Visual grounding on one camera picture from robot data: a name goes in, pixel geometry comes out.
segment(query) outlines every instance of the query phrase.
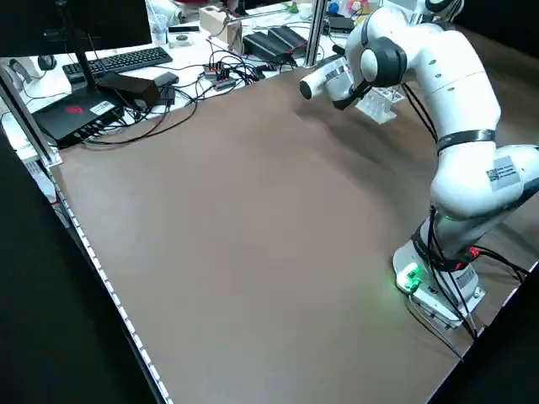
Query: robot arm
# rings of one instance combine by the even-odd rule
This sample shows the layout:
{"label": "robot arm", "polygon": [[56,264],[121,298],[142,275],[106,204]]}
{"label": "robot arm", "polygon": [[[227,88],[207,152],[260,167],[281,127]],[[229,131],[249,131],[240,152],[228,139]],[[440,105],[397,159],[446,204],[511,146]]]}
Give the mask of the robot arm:
{"label": "robot arm", "polygon": [[[465,316],[484,295],[466,255],[480,237],[539,191],[539,146],[497,148],[500,107],[466,37],[438,24],[410,24],[398,8],[379,8],[362,21],[350,34],[345,58],[329,62],[322,74],[315,71],[305,77],[301,87],[304,95],[312,85],[317,88],[314,93],[326,90],[334,105],[344,109],[370,87],[410,81],[423,90],[438,136],[439,163],[430,187],[437,214],[395,252],[393,267],[399,288],[407,293],[399,280],[410,265],[426,268],[430,275],[414,299],[456,327],[463,317],[447,299],[454,308],[459,305],[456,296],[461,296],[467,304],[459,311]],[[430,228],[438,252],[427,252]],[[442,258],[432,268],[430,253]],[[448,264],[456,267],[448,269]],[[443,281],[441,286],[432,282],[436,277]],[[440,287],[447,299],[437,295]]]}

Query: black device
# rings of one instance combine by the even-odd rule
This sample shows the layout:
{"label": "black device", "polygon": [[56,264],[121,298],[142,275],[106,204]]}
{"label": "black device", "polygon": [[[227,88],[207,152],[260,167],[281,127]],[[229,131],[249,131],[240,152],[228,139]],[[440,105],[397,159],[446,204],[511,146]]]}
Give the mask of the black device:
{"label": "black device", "polygon": [[118,96],[85,87],[33,115],[49,142],[65,149],[122,118],[124,107]]}
{"label": "black device", "polygon": [[268,29],[268,36],[286,44],[294,57],[304,57],[307,51],[307,40],[286,25]]}
{"label": "black device", "polygon": [[349,34],[354,27],[352,19],[330,15],[323,21],[323,34]]}
{"label": "black device", "polygon": [[[82,51],[152,42],[144,0],[16,0],[2,2],[0,56],[74,51],[66,21],[58,11],[61,3],[71,16]],[[16,35],[21,29],[24,34]]]}
{"label": "black device", "polygon": [[276,38],[270,38],[262,32],[243,37],[245,53],[255,55],[263,61],[274,63],[292,62],[291,47]]}
{"label": "black device", "polygon": [[58,62],[54,55],[38,56],[37,58],[37,66],[39,66],[43,72],[54,70],[57,64]]}
{"label": "black device", "polygon": [[157,105],[159,89],[153,80],[118,73],[107,73],[98,81],[98,88],[111,95],[118,94],[132,109],[136,106],[151,108]]}
{"label": "black device", "polygon": [[153,82],[159,88],[157,105],[174,105],[176,102],[176,91],[172,86],[178,81],[178,76],[171,72],[163,73],[161,76],[153,79]]}
{"label": "black device", "polygon": [[181,25],[178,27],[168,27],[168,32],[171,34],[181,34],[183,32],[200,32],[198,25]]}
{"label": "black device", "polygon": [[[172,57],[160,47],[136,50],[134,52],[122,53],[120,55],[108,56],[99,60],[88,61],[90,71],[95,78],[104,76],[107,72],[129,72],[131,70],[142,69],[169,63]],[[84,81],[83,69],[79,63],[72,63],[62,67],[66,73],[67,80],[71,84]]]}
{"label": "black device", "polygon": [[[24,35],[13,35],[20,27]],[[53,55],[73,51],[85,82],[59,101],[33,113],[51,141],[76,144],[120,113],[124,103],[96,86],[85,51],[151,42],[144,0],[18,0],[0,13],[0,56]]]}

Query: clear plastic object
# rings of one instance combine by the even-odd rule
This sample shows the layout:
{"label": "clear plastic object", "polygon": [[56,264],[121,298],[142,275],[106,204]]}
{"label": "clear plastic object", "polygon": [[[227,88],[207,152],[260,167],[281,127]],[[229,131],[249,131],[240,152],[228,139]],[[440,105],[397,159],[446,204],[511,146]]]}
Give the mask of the clear plastic object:
{"label": "clear plastic object", "polygon": [[391,111],[391,107],[402,99],[404,96],[398,88],[373,88],[355,107],[382,125],[397,117],[397,114]]}

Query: black keyboard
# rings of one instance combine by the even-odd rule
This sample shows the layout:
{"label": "black keyboard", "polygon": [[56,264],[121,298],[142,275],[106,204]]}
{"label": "black keyboard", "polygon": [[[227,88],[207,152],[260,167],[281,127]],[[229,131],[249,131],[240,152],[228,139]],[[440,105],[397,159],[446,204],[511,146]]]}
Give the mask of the black keyboard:
{"label": "black keyboard", "polygon": [[[143,67],[169,63],[170,61],[172,61],[172,57],[162,48],[150,48],[104,57],[99,60],[88,61],[88,63],[90,64],[90,71],[93,76],[100,78],[107,72],[128,72],[130,70],[142,69]],[[84,81],[83,69],[81,69],[78,63],[62,66],[62,69],[71,84]]]}

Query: red logo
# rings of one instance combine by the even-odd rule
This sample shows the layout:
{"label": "red logo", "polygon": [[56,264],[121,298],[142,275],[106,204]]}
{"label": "red logo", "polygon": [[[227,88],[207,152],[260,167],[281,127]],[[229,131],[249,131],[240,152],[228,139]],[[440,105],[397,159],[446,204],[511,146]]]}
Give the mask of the red logo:
{"label": "red logo", "polygon": [[66,112],[69,114],[84,115],[83,109],[78,105],[70,105],[69,107],[66,107]]}

